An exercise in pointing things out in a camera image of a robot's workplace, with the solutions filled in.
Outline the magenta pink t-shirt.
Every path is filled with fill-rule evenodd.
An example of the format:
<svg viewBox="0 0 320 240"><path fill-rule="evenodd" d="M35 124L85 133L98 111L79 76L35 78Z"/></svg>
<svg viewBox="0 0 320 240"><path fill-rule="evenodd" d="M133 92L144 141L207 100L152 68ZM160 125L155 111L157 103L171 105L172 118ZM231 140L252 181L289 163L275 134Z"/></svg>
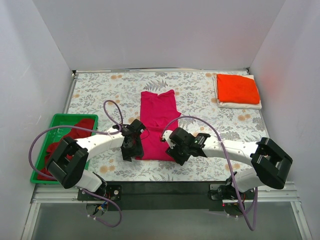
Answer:
<svg viewBox="0 0 320 240"><path fill-rule="evenodd" d="M174 159L166 153L169 146L161 141L161 135L168 123L180 116L174 90L161 94L141 92L140 121L146 127L146 131L141 134L143 157L135 159L172 162Z"/></svg>

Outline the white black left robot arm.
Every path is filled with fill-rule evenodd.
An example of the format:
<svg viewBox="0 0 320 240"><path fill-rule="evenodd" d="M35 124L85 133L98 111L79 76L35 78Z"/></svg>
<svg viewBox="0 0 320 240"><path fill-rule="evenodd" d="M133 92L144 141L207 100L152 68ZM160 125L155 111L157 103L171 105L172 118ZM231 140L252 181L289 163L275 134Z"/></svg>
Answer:
<svg viewBox="0 0 320 240"><path fill-rule="evenodd" d="M135 119L129 125L114 125L102 134L78 139L65 137L51 154L46 170L65 189L85 189L95 200L101 200L106 196L107 183L98 174L85 169L88 160L117 148L121 149L124 161L143 157L141 134L145 130L143 123Z"/></svg>

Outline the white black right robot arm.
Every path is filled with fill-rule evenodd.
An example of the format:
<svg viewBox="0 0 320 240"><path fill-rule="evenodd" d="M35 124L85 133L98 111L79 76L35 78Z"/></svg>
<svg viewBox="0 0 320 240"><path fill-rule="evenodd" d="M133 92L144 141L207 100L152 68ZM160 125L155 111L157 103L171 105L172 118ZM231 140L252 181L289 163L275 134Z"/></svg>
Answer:
<svg viewBox="0 0 320 240"><path fill-rule="evenodd" d="M293 163L293 159L268 137L258 142L219 140L208 133L193 136L178 127L166 130L161 141L168 144L166 154L179 165L190 157L223 158L248 165L249 169L235 171L234 177L225 184L227 195L232 199L260 186L282 190Z"/></svg>

